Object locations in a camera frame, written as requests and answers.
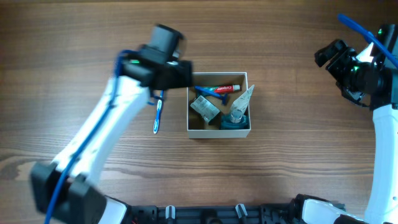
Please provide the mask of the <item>green white soap pack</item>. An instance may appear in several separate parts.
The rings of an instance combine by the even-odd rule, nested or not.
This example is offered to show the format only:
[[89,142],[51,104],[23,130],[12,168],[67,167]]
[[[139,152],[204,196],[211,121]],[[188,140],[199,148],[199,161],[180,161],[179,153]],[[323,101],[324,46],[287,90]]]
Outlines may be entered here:
[[197,97],[190,107],[200,114],[205,123],[211,122],[220,113],[220,110],[204,96]]

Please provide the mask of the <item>blue disposable razor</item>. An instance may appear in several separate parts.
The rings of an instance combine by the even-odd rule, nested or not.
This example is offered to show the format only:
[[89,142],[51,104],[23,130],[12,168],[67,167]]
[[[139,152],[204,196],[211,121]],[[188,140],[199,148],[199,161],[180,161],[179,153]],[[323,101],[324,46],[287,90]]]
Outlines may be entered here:
[[202,96],[212,96],[215,97],[219,100],[221,100],[221,103],[223,105],[227,105],[227,99],[228,99],[228,95],[221,95],[219,93],[215,93],[205,87],[201,87],[201,86],[194,86],[195,90]]

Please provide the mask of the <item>white cardboard box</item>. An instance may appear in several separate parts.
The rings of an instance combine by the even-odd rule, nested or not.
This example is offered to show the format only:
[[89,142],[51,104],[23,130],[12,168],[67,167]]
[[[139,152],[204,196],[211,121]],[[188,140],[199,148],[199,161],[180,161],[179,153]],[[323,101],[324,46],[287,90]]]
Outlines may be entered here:
[[[216,106],[219,115],[227,114],[233,102],[239,98],[250,86],[246,72],[195,72],[193,73],[193,84],[195,86],[222,86],[239,85],[241,90],[228,95],[227,104],[223,105],[220,99],[208,96],[206,99]],[[190,104],[196,98],[197,92],[194,87],[189,87],[187,92],[187,132],[190,139],[222,139],[222,138],[245,138],[251,131],[251,107],[248,106],[245,115],[248,117],[248,126],[245,129],[221,130],[220,123],[208,125],[204,119],[191,109]]]

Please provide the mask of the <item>red green Colgate toothpaste tube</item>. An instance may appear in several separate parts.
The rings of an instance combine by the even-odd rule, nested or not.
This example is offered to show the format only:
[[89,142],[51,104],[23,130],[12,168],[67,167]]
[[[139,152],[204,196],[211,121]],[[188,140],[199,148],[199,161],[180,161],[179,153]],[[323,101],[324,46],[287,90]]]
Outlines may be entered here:
[[217,94],[234,93],[241,90],[240,85],[223,85],[223,86],[206,86],[206,90],[209,90]]

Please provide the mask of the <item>blue Listerine mouthwash bottle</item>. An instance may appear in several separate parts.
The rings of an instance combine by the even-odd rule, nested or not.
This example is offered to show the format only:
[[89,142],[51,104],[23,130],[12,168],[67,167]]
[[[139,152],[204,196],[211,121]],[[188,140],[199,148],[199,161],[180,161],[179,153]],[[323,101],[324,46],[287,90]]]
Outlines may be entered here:
[[246,129],[248,127],[248,123],[248,117],[241,110],[235,109],[221,117],[220,129]]

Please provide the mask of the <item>white Pantene conditioner tube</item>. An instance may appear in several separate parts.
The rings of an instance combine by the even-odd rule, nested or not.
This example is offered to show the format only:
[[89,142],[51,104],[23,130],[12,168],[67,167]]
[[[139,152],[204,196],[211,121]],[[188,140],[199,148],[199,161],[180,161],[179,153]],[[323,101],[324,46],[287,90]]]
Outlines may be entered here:
[[240,97],[238,97],[231,105],[229,111],[232,112],[233,110],[239,110],[245,113],[249,106],[254,87],[255,85],[250,86]]

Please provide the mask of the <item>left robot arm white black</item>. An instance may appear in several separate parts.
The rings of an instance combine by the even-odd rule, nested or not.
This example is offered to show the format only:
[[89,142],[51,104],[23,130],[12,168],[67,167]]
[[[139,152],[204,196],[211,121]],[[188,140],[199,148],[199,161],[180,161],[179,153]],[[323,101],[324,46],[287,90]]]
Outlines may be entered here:
[[70,143],[51,163],[36,163],[30,181],[45,223],[127,223],[130,206],[96,185],[119,137],[156,90],[193,84],[193,64],[183,60],[184,35],[157,24],[147,44],[118,53],[98,104]]

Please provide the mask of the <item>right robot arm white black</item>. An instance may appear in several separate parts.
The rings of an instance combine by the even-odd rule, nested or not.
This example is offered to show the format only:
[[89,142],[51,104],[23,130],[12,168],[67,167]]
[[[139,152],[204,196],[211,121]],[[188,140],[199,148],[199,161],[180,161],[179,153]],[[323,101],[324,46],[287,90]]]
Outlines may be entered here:
[[331,202],[308,195],[292,201],[290,218],[304,223],[397,223],[397,25],[384,24],[377,34],[340,14],[341,23],[360,33],[368,46],[357,54],[336,39],[318,50],[319,67],[336,80],[344,98],[373,112],[376,135],[373,183],[364,218],[336,208]]

